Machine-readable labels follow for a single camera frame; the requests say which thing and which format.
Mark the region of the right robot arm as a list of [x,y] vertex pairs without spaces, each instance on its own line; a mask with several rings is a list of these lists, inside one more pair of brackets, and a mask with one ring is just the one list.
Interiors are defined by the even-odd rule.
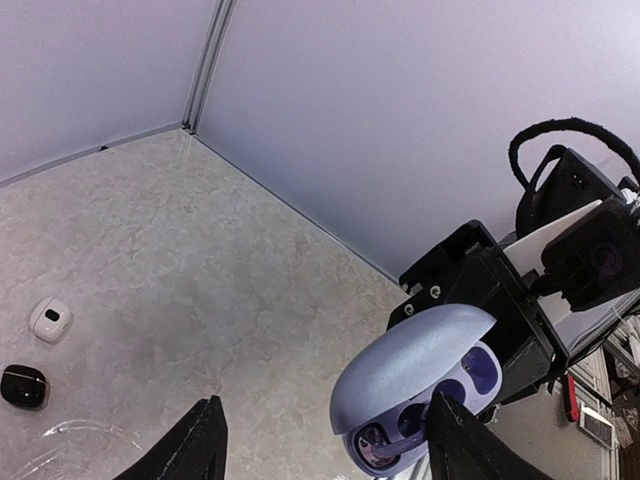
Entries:
[[495,319],[483,341],[502,368],[498,401],[534,393],[606,338],[603,328],[580,329],[569,346],[561,321],[638,289],[638,191],[576,151],[551,147],[518,204],[514,233],[497,240],[478,220],[458,227],[401,275],[408,298],[390,324],[447,304],[482,309]]

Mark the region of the black earbud charging case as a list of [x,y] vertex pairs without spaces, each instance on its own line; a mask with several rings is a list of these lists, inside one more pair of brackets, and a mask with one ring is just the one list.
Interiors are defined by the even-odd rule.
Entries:
[[47,396],[48,382],[39,370],[18,364],[8,365],[1,375],[1,397],[14,407],[40,409]]

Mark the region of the purple earbud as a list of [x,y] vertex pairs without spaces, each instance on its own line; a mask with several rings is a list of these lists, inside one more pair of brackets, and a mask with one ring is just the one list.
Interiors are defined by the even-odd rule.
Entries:
[[378,424],[363,427],[354,439],[355,450],[362,460],[378,469],[394,465],[402,455],[422,447],[425,443],[426,435],[422,429],[409,437],[392,442]]

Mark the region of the blue-grey earbud case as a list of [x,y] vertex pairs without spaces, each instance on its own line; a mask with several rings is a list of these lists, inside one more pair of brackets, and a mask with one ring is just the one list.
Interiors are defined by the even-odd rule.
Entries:
[[378,424],[392,442],[422,429],[437,393],[478,414],[502,386],[498,358],[482,337],[496,324],[484,310],[463,304],[429,308],[395,325],[362,350],[338,377],[329,419],[351,460],[365,474],[396,475],[420,460],[428,442],[392,466],[367,465],[355,450],[356,434]]

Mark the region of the white earbud charging case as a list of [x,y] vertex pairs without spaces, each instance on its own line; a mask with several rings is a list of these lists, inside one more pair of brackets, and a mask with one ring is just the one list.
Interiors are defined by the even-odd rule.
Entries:
[[31,332],[48,344],[58,343],[73,322],[71,309],[56,297],[45,297],[32,310],[28,325]]

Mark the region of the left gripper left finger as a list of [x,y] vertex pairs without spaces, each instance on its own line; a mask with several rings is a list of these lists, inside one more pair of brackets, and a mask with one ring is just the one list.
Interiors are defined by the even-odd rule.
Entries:
[[219,396],[193,407],[115,480],[223,480],[228,426]]

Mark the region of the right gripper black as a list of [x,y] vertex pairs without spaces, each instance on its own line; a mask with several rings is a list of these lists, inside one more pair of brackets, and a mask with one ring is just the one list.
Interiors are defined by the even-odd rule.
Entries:
[[445,304],[486,311],[496,324],[482,341],[502,367],[503,383],[496,402],[506,405],[562,376],[570,359],[549,316],[528,290],[534,278],[533,273],[518,274],[485,226],[472,220],[399,277],[409,299],[391,312],[387,327]]

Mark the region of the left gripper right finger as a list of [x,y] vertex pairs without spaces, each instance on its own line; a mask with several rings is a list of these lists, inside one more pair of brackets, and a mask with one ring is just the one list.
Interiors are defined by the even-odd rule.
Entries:
[[550,480],[450,395],[433,396],[426,439],[434,479]]

